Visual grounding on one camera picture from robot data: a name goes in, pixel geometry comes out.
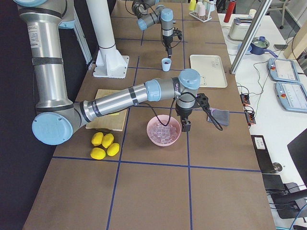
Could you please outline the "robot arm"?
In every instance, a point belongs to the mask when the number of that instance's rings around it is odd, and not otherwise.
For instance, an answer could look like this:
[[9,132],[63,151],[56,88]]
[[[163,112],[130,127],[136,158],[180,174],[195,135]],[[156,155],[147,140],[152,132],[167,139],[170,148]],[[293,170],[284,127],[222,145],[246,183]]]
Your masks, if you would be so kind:
[[32,133],[39,141],[59,145],[99,117],[166,99],[174,100],[173,108],[184,131],[190,128],[188,117],[193,109],[209,111],[208,98],[199,92],[201,77],[193,69],[98,99],[77,99],[88,66],[82,63],[82,48],[74,39],[73,29],[64,30],[62,26],[73,27],[74,8],[78,7],[90,26],[90,54],[98,49],[96,74],[105,80],[123,79],[127,75],[128,58],[116,48],[110,19],[115,1],[18,0],[16,5],[29,35],[36,112]]
[[[171,60],[174,48],[172,46],[173,37],[176,36],[181,41],[182,31],[173,26],[172,9],[158,5],[158,2],[157,0],[134,0],[131,10],[138,18],[137,24],[142,31],[155,24],[160,24],[160,39],[167,52],[165,60]],[[176,103],[176,113],[180,117],[181,131],[189,132],[191,128],[189,115],[196,104],[195,98],[200,86],[199,73],[193,69],[185,69],[171,80],[154,79],[144,85],[148,101],[173,99]]]

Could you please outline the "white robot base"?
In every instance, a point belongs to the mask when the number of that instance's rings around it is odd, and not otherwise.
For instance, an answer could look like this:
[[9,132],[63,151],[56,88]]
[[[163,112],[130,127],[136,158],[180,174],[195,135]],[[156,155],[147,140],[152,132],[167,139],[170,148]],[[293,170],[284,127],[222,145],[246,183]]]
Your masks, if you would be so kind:
[[107,1],[88,0],[86,3],[99,46],[94,77],[125,78],[129,56],[121,55],[116,48]]

